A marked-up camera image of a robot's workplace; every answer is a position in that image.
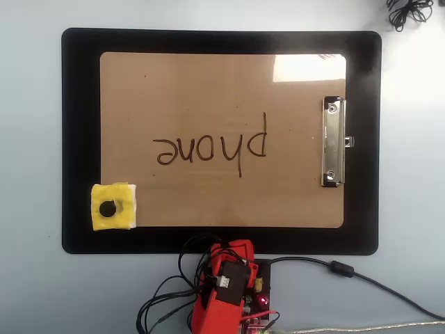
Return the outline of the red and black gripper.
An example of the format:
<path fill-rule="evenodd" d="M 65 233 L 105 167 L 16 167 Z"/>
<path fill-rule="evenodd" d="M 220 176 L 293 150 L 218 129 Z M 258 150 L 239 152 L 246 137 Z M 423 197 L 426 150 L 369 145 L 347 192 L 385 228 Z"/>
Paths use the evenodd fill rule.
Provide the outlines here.
<path fill-rule="evenodd" d="M 248 265 L 253 271 L 258 270 L 258 265 L 254 263 L 254 246 L 247 239 L 230 242 L 222 241 L 211 247 L 211 267 L 213 271 L 219 271 L 223 262 L 226 261 Z"/>

